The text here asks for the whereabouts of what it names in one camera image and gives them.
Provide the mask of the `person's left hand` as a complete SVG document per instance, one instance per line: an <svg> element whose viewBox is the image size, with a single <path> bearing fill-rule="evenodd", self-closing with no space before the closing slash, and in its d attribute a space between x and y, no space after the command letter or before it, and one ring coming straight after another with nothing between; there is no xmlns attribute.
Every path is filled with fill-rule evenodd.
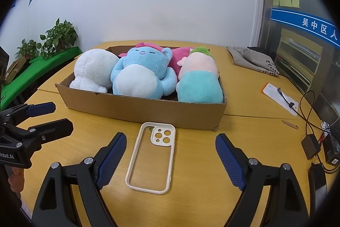
<svg viewBox="0 0 340 227"><path fill-rule="evenodd" d="M8 178L10 188L13 192L19 193L24 189L24 169L12 167L11 170L13 173Z"/></svg>

